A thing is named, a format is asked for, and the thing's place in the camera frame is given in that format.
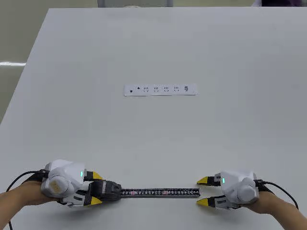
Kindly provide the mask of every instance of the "power strip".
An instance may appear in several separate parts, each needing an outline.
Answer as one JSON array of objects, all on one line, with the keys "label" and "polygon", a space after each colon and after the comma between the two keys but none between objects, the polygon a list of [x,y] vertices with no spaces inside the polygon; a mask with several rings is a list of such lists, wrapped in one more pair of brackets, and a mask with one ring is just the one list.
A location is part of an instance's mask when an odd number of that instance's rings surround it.
[{"label": "power strip", "polygon": [[125,96],[196,95],[196,84],[134,84],[125,85]]}]

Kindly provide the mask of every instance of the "hand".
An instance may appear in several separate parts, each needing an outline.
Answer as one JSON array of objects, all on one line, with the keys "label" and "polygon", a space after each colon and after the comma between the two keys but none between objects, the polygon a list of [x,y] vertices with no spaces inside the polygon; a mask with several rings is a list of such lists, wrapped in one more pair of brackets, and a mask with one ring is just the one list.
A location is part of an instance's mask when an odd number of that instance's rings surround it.
[{"label": "hand", "polygon": [[14,192],[20,195],[24,204],[27,205],[41,205],[50,201],[57,201],[58,198],[47,197],[40,191],[41,183],[37,181],[27,181],[19,187],[13,189]]},{"label": "hand", "polygon": [[274,208],[280,202],[284,202],[276,195],[270,192],[259,192],[259,200],[253,204],[242,205],[259,214],[272,214]]}]

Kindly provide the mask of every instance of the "tape measure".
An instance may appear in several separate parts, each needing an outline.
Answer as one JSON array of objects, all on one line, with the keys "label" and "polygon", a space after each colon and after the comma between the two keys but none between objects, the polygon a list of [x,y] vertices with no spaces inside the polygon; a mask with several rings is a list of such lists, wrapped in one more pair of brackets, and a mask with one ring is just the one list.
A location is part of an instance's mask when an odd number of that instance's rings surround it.
[{"label": "tape measure", "polygon": [[199,188],[123,188],[121,198],[198,198]]}]

